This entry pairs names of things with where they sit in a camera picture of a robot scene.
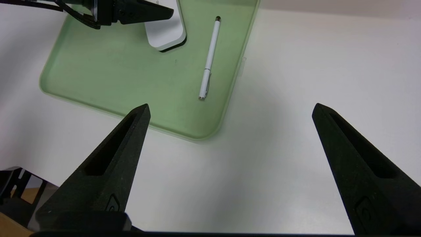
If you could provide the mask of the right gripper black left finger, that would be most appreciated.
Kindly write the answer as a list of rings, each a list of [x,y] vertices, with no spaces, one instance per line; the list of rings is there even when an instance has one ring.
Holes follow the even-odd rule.
[[[41,231],[130,231],[125,213],[151,118],[144,104],[92,151],[36,212]]]

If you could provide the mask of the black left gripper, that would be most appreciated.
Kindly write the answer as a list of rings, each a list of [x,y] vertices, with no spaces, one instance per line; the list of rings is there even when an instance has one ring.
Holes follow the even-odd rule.
[[[81,6],[91,12],[82,14],[81,22],[89,27],[168,20],[174,9],[146,0],[81,0]]]

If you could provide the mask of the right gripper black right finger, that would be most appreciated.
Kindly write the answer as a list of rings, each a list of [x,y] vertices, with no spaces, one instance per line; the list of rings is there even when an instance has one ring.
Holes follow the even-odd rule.
[[[354,234],[419,236],[420,186],[332,108],[312,119]]]

